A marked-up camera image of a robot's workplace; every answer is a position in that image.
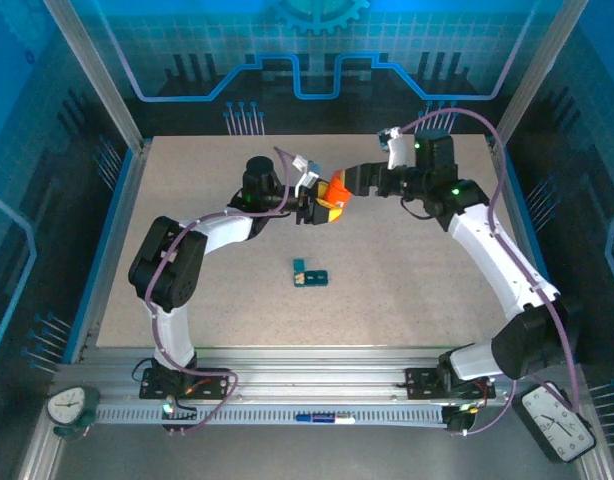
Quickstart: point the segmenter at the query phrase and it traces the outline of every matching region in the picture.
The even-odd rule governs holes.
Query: blue marker
[[[305,423],[339,423],[341,425],[353,425],[356,419],[350,413],[299,413],[296,415],[297,422]]]

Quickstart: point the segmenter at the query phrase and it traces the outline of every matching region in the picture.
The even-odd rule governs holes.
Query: beige work surface
[[[455,135],[462,178],[491,195],[496,175],[482,135]],[[103,318],[98,346],[153,345],[127,272],[152,221],[220,211],[240,188],[246,161],[273,146],[336,169],[384,161],[375,135],[157,137],[154,139]],[[291,182],[297,180],[291,171]],[[422,213],[420,206],[410,204]],[[511,234],[502,199],[497,206]],[[326,269],[325,288],[296,288],[293,264]],[[434,220],[398,198],[352,198],[333,224],[272,220],[255,239],[207,255],[189,305],[196,346],[457,345],[491,337],[502,308],[469,255]]]

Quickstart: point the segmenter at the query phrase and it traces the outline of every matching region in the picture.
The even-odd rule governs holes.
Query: floor
[[[496,176],[482,135],[454,137],[463,178],[492,192]],[[240,188],[248,158],[279,145],[334,170],[384,161],[375,135],[156,137],[98,337],[99,347],[149,347],[151,330],[127,281],[152,221],[219,211]],[[292,183],[297,173],[292,172]],[[509,228],[501,201],[498,215]],[[326,269],[326,288],[297,289],[292,260]],[[413,220],[396,198],[354,198],[340,222],[270,222],[256,239],[208,255],[189,303],[196,346],[446,346],[490,338],[500,304],[469,255],[436,222]]]
[[[510,413],[492,429],[466,439],[452,438],[442,430],[407,427],[208,426],[188,437],[169,438],[160,427],[97,426],[85,439],[66,446],[56,480],[126,478],[572,480],[578,476],[574,465],[551,464]]]

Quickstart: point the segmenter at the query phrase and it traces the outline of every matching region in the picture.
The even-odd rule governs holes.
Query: orange object
[[[323,196],[323,200],[327,203],[335,205],[338,208],[345,208],[347,202],[349,201],[349,197],[351,197],[351,192],[345,188],[345,184],[341,178],[345,172],[343,170],[337,170],[334,173],[334,176],[329,182],[329,187]]]

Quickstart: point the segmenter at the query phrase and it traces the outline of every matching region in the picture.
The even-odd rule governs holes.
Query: clock face
[[[578,415],[567,410],[545,388],[527,393],[522,404],[562,461],[569,462],[596,444]]]
[[[69,425],[78,419],[84,407],[85,390],[74,387],[51,397],[47,403],[47,412],[54,422]]]

